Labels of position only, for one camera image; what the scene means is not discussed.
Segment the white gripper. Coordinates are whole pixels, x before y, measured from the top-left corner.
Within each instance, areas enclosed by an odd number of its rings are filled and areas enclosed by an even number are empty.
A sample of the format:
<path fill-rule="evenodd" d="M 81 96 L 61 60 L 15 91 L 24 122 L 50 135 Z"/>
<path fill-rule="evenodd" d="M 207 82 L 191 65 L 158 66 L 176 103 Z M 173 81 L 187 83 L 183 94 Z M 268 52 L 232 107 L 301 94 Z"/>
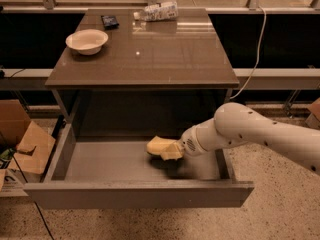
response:
<path fill-rule="evenodd" d="M 205 152 L 197 139 L 195 126 L 182 134 L 181 142 L 185 152 L 191 156 L 200 156 Z M 172 143 L 161 152 L 160 156 L 164 161 L 178 160 L 183 157 L 183 148 L 177 142 Z"/>

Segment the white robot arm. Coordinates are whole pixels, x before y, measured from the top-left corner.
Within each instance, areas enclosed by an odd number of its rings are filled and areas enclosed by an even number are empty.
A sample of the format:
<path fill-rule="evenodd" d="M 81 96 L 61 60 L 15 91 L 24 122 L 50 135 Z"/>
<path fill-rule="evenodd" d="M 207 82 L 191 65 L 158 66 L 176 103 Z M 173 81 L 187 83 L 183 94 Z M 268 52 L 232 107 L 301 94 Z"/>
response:
<path fill-rule="evenodd" d="M 267 147 L 320 175 L 319 130 L 277 122 L 238 103 L 220 106 L 212 119 L 186 130 L 160 156 L 163 160 L 200 156 L 245 143 Z"/>

